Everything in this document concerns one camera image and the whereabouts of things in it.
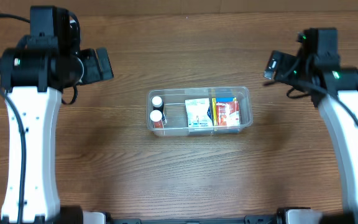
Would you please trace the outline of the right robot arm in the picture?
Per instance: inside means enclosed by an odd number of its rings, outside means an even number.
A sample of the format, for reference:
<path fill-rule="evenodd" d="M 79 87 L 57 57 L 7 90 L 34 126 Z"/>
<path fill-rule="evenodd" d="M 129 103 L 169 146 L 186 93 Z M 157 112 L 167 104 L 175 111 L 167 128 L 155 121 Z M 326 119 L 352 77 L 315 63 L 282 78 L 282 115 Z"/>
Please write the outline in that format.
<path fill-rule="evenodd" d="M 275 223 L 358 223 L 358 69 L 342 67 L 335 28 L 310 28 L 298 34 L 296 55 L 272 51 L 266 85 L 282 83 L 300 98 L 309 97 L 331 138 L 342 185 L 342 213 L 304 207 L 280 208 Z"/>

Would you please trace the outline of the white blue box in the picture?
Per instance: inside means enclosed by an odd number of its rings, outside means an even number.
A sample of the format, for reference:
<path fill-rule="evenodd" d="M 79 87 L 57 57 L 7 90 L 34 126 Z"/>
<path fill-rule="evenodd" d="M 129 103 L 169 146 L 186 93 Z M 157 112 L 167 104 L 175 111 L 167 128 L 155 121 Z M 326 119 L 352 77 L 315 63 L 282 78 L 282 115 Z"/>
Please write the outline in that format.
<path fill-rule="evenodd" d="M 212 127 L 212 115 L 209 98 L 185 100 L 189 128 Z"/>

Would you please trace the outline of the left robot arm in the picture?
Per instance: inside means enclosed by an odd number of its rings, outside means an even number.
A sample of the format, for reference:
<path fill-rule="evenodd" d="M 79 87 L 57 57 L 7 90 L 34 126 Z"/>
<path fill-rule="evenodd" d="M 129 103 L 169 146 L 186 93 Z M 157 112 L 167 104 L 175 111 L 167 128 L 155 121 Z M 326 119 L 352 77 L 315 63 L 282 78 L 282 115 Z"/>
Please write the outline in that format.
<path fill-rule="evenodd" d="M 55 132 L 63 91 L 113 78 L 107 50 L 81 49 L 71 11 L 30 9 L 30 33 L 0 58 L 0 95 L 9 116 L 9 173 L 1 223 L 109 223 L 107 213 L 61 206 Z"/>

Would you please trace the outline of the orange tube white cap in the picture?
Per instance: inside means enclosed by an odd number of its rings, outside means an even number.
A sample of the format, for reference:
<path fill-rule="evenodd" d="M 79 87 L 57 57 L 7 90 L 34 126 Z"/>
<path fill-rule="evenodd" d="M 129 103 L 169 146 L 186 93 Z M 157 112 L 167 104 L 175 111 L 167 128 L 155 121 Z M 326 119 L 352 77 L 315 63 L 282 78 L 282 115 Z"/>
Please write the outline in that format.
<path fill-rule="evenodd" d="M 163 114 L 159 110 L 153 110 L 150 115 L 150 120 L 153 122 L 154 128 L 163 128 Z"/>

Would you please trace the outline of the dark bottle white cap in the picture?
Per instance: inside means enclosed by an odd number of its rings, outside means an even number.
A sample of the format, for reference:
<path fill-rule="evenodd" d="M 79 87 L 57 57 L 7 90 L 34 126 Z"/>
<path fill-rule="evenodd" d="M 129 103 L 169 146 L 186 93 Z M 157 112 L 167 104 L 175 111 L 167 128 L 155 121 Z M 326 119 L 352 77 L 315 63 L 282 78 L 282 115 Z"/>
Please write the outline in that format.
<path fill-rule="evenodd" d="M 159 110 L 163 114 L 163 116 L 165 116 L 164 102 L 160 96 L 154 96 L 152 98 L 152 106 L 153 110 Z"/>

